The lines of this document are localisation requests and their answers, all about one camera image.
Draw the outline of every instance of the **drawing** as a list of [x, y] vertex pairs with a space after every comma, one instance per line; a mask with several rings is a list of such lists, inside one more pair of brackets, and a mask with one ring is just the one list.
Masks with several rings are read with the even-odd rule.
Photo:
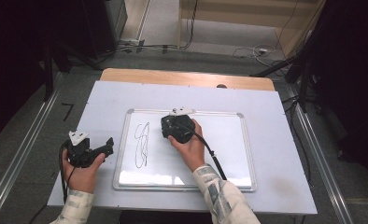
[[149, 151], [149, 122], [147, 122], [147, 124], [144, 125], [141, 134], [138, 136], [136, 135], [138, 128], [142, 125], [143, 124], [137, 125], [137, 128], [135, 129], [134, 133], [134, 139], [137, 139], [137, 146], [135, 148], [134, 154], [134, 162], [135, 166], [138, 169], [140, 169], [143, 166], [143, 164], [144, 166], [147, 166], [147, 155]]

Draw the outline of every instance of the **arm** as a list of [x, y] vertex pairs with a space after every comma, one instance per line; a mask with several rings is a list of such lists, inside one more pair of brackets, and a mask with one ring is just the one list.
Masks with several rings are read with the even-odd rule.
[[[193, 122], [195, 131], [202, 136], [201, 126], [195, 119]], [[172, 136], [169, 140], [192, 171], [212, 214], [213, 223], [260, 223], [242, 192], [231, 182], [222, 180], [210, 165], [205, 164], [205, 146], [196, 136], [186, 144], [180, 144]]]
[[[74, 166], [68, 162], [67, 150], [63, 151], [64, 179], [68, 180]], [[97, 170], [105, 159], [100, 154], [89, 168], [74, 170], [68, 182], [70, 188], [62, 213], [50, 224], [86, 223], [92, 209], [93, 191]]]

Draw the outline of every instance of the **black handheld controller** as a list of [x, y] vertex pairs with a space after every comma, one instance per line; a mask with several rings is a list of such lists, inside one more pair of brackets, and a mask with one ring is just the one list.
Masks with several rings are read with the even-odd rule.
[[187, 143], [195, 131], [195, 123], [188, 115], [172, 116], [161, 118], [162, 134], [164, 138], [172, 135], [179, 143]]
[[72, 142], [68, 140], [68, 159], [70, 163], [75, 167], [87, 168], [90, 167], [94, 159], [101, 153], [106, 154], [106, 158], [114, 153], [113, 147], [114, 141], [110, 137], [105, 146], [97, 149], [90, 149], [90, 139], [85, 138], [78, 145], [73, 146]]

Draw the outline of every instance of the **hand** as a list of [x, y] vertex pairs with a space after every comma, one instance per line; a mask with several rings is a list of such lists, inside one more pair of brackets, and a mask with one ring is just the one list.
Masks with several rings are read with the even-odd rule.
[[[202, 136], [202, 127], [195, 119], [192, 119], [192, 121], [195, 123], [195, 132]], [[197, 136], [194, 135], [190, 141], [185, 144], [179, 143], [171, 135], [168, 136], [168, 139], [170, 140], [170, 144], [180, 153], [191, 172], [205, 164], [205, 146]]]
[[73, 174], [68, 181], [68, 187], [70, 189], [93, 193], [94, 185], [96, 184], [96, 174], [100, 165], [105, 160], [105, 153], [101, 153], [93, 164], [88, 168], [76, 168], [73, 172], [74, 166], [70, 164], [67, 158], [67, 149], [65, 148], [62, 154], [64, 179], [67, 182], [71, 172]]

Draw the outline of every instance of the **sleeve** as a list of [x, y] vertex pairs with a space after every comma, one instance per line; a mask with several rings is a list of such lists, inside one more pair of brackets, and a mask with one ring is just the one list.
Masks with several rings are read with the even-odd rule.
[[204, 195], [214, 224], [260, 223], [237, 186], [222, 180], [209, 164], [197, 168], [192, 176]]
[[62, 213], [50, 224], [85, 224], [92, 209], [93, 194], [69, 190]]

